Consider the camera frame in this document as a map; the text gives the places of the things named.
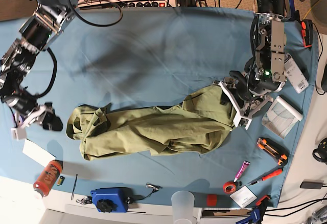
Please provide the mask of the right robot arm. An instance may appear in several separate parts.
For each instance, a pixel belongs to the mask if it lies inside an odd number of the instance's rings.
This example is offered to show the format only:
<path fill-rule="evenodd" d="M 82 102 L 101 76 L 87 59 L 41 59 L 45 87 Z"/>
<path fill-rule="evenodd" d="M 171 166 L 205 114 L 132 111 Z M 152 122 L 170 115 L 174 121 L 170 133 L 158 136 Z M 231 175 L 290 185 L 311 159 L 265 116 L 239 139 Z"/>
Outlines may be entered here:
<path fill-rule="evenodd" d="M 1 59 L 1 102 L 12 112 L 14 127 L 11 133 L 15 140 L 25 140 L 26 128 L 33 123 L 44 130 L 63 129 L 52 103 L 39 104 L 38 99 L 48 94 L 53 87 L 58 64 L 50 45 L 74 19 L 78 0 L 36 1 L 36 10 L 19 30 L 21 37 L 15 39 Z M 50 83 L 45 91 L 30 94 L 21 83 L 41 52 L 48 52 L 53 62 Z"/>

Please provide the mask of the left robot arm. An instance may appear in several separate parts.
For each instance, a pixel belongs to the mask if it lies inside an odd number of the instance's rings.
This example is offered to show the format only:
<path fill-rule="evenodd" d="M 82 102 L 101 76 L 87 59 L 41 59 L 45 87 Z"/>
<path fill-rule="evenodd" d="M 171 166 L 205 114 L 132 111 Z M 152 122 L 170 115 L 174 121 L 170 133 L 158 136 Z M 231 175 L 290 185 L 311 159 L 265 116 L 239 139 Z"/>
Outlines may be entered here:
<path fill-rule="evenodd" d="M 287 81 L 285 22 L 291 17 L 289 0 L 253 0 L 253 12 L 252 57 L 243 72 L 230 71 L 218 84 L 223 92 L 221 104 L 230 103 L 236 111 L 234 126 L 245 129 L 256 112 L 273 102 L 270 93 L 281 91 Z"/>

